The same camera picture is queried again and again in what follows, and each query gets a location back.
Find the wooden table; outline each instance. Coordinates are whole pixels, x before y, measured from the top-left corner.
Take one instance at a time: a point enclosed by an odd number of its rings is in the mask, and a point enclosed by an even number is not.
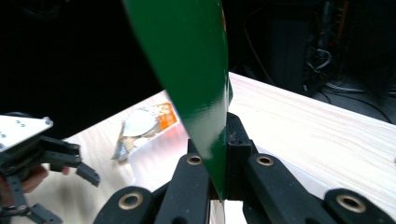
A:
[[[230,112],[239,116],[255,144],[285,162],[310,192],[323,197],[326,189],[352,189],[396,219],[396,126],[246,77],[230,74],[230,78]],[[167,100],[166,93],[160,92],[67,138],[81,145],[83,160],[98,172],[102,182],[96,188],[75,174],[50,173],[37,190],[27,195],[30,205],[41,203],[66,224],[92,223],[118,189],[132,184],[155,189],[166,182],[178,156],[186,150],[183,130],[169,134],[167,144],[151,146],[161,155],[140,148],[134,155],[134,169],[128,162],[110,158],[121,121],[138,107]],[[155,175],[158,170],[167,175]],[[13,223],[31,222],[18,217]]]

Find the crumpled plastic wrapper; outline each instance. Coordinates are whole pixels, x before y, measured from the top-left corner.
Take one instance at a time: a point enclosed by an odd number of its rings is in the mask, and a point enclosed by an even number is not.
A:
[[[125,161],[133,150],[145,145],[158,133],[177,122],[171,103],[142,107],[134,110],[122,122],[119,139],[112,160]]]

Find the black bracket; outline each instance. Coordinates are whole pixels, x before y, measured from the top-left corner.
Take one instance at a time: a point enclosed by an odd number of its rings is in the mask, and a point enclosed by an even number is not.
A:
[[[394,220],[358,193],[332,189],[324,201],[310,194],[276,157],[258,153],[240,119],[227,116],[227,200],[242,201],[247,223],[355,224]],[[104,223],[209,223],[217,200],[201,158],[189,141],[172,180],[149,192],[128,187],[116,192],[99,212]]]
[[[64,167],[77,168],[77,175],[95,186],[100,177],[91,167],[82,162],[79,145],[46,136],[34,136],[0,153],[0,174],[7,181],[13,205],[3,206],[0,220],[6,222],[11,217],[29,217],[35,223],[62,223],[62,220],[40,204],[29,207],[21,182],[28,177],[32,167],[48,163],[51,171],[61,172]]]

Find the green paddle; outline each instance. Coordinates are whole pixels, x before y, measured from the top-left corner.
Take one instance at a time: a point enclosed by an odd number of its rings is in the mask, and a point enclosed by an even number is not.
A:
[[[220,0],[125,0],[134,34],[225,199],[232,90]]]

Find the dark background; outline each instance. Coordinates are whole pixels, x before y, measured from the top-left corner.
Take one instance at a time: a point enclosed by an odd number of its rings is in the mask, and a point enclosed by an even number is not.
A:
[[[52,18],[0,1],[0,113],[50,117],[48,135],[67,137],[162,90],[121,2],[55,3]]]
[[[326,3],[334,4],[328,30]],[[223,7],[230,71],[316,99],[326,82],[359,86],[366,96],[358,98],[378,106],[387,106],[391,92],[395,96],[395,0],[223,0]],[[320,73],[306,66],[308,60],[324,62],[310,54],[312,48],[332,53],[332,63]],[[113,0],[0,1],[0,76],[0,113],[50,117],[55,125],[47,135],[58,138],[163,89],[121,1]],[[352,104],[344,99],[337,105]],[[384,117],[377,109],[370,114]]]

